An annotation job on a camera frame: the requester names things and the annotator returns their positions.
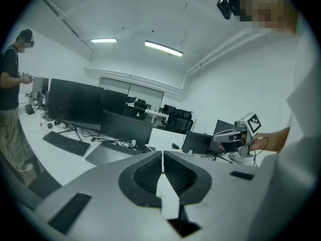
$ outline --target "fluorescent light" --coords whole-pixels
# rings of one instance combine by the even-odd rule
[[[179,57],[181,57],[183,55],[183,53],[178,51],[178,50],[175,50],[173,48],[170,48],[170,47],[167,47],[167,46],[163,46],[163,45],[151,42],[151,41],[147,41],[146,40],[145,41],[145,45],[148,46],[148,47],[152,47],[152,48],[156,48],[156,49],[162,50],[162,51],[170,53],[170,54],[177,55]]]
[[[92,43],[117,43],[117,39],[115,38],[107,38],[107,39],[92,39]]]

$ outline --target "man in black t-shirt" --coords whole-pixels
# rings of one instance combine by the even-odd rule
[[[0,150],[8,162],[20,172],[30,171],[26,164],[26,145],[19,122],[18,95],[20,84],[30,84],[27,78],[18,76],[18,53],[34,44],[32,31],[23,30],[16,41],[4,52],[0,62]]]

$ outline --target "black keyboard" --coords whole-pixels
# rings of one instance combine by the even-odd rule
[[[49,144],[54,145],[55,147],[79,156],[84,156],[88,148],[90,147],[89,143],[68,138],[54,131],[51,131],[42,139]]]
[[[29,115],[35,113],[35,111],[34,111],[34,109],[32,108],[32,105],[31,105],[31,104],[26,104],[26,105],[25,105],[25,110],[26,110],[26,113],[29,114]]]

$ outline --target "beige pants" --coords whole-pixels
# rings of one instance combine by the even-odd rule
[[[28,152],[19,122],[18,108],[0,110],[0,150],[15,169],[20,170],[25,164]]]

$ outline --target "white ceiling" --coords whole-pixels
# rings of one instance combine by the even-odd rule
[[[95,38],[118,39],[117,44],[91,45],[94,59],[137,60],[180,74],[240,30],[223,18],[217,0],[48,1],[87,43]],[[147,48],[145,40],[181,50],[184,55],[179,58]]]

